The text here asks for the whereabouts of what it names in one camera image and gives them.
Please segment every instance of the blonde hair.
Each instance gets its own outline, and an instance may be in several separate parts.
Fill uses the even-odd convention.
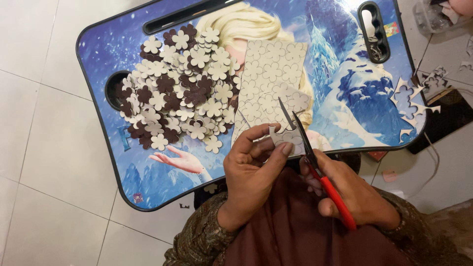
[[[203,16],[195,28],[202,32],[208,27],[220,31],[218,46],[222,47],[227,45],[235,47],[235,39],[294,42],[294,35],[282,30],[278,16],[269,15],[242,2]],[[311,97],[309,108],[299,115],[304,128],[307,129],[312,123],[314,91],[305,68],[302,71],[299,90]]]

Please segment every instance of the brown patterned sweater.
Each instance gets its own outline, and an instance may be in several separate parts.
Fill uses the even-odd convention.
[[[398,228],[380,230],[403,252],[413,265],[473,266],[473,261],[459,254],[445,236],[434,236],[422,214],[409,202],[386,191],[378,190],[401,215]],[[189,218],[184,229],[174,238],[174,245],[165,254],[164,265],[224,265],[225,250],[238,235],[219,226],[217,212],[228,193],[213,196]]]

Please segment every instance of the floor tile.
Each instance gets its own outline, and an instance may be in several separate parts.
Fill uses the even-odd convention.
[[[20,183],[110,217],[117,185],[91,101],[41,85]]]
[[[41,81],[57,4],[58,0],[0,1],[0,70]]]
[[[412,0],[398,0],[399,11],[401,12],[401,19],[403,21],[404,32],[406,33],[407,43],[411,51],[414,65],[417,67],[425,49],[429,44],[431,35],[422,35],[417,28],[412,8],[417,1]]]
[[[189,209],[181,208],[179,204],[189,206]],[[167,243],[173,243],[174,236],[182,231],[185,222],[193,212],[194,193],[190,193],[151,213],[132,209],[118,193],[110,220]]]
[[[76,41],[87,26],[148,0],[61,0],[54,22],[42,84],[92,99],[76,57]]]
[[[39,83],[3,71],[0,80],[0,114],[4,125],[0,131],[0,176],[18,181]]]
[[[20,185],[3,266],[96,265],[107,223]]]
[[[7,242],[10,219],[13,212],[13,204],[17,195],[18,183],[0,177],[0,265]]]
[[[366,182],[371,184],[373,178],[375,177],[376,169],[378,168],[377,162],[373,161],[368,155],[361,154],[361,167],[359,169],[359,176],[363,178]]]
[[[419,69],[430,73],[442,65],[449,72],[447,78],[473,85],[473,71],[459,71],[462,61],[473,62],[473,58],[466,52],[468,39],[472,34],[473,24],[442,34],[435,34]]]
[[[172,245],[110,221],[98,266],[162,265]]]
[[[473,91],[473,86],[452,80],[448,81],[448,85]],[[431,88],[427,97],[441,90]],[[473,96],[464,92],[462,95],[473,106]],[[473,198],[472,135],[473,123],[470,123],[434,144],[440,155],[437,175],[416,196],[407,199],[421,212],[433,213]],[[432,176],[436,159],[432,148],[417,155],[408,150],[389,152],[381,162],[373,186],[384,190],[400,189],[405,195],[412,195]],[[387,183],[382,172],[390,169],[396,171],[398,179]]]

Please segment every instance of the cup holder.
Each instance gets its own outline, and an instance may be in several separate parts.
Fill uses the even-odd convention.
[[[107,99],[108,104],[117,111],[120,111],[122,101],[116,95],[116,85],[120,84],[120,82],[127,78],[130,73],[131,72],[128,70],[115,72],[108,78],[107,83],[105,84],[105,98]]]

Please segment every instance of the scissors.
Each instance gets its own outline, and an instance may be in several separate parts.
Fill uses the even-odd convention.
[[[314,151],[312,150],[312,147],[310,146],[309,139],[307,138],[306,131],[304,130],[304,127],[302,126],[301,121],[297,117],[296,113],[293,111],[292,114],[294,115],[294,119],[296,120],[297,126],[294,125],[291,117],[288,114],[288,111],[286,110],[286,108],[284,107],[281,101],[281,98],[279,98],[279,104],[281,105],[282,112],[286,116],[289,126],[292,128],[292,130],[295,130],[297,128],[300,132],[300,135],[302,136],[302,141],[304,142],[304,148],[306,150],[305,160],[306,162],[308,162],[310,172],[317,180],[320,181],[328,197],[331,198],[333,202],[335,203],[335,205],[337,206],[338,211],[342,215],[342,222],[345,225],[345,227],[348,228],[348,230],[350,231],[355,231],[357,227],[356,227],[356,222],[353,219],[353,216],[351,215],[350,211],[348,210],[347,206],[343,202],[338,192],[335,190],[335,187],[333,187],[328,177],[323,175],[319,170],[317,157],[315,156]]]

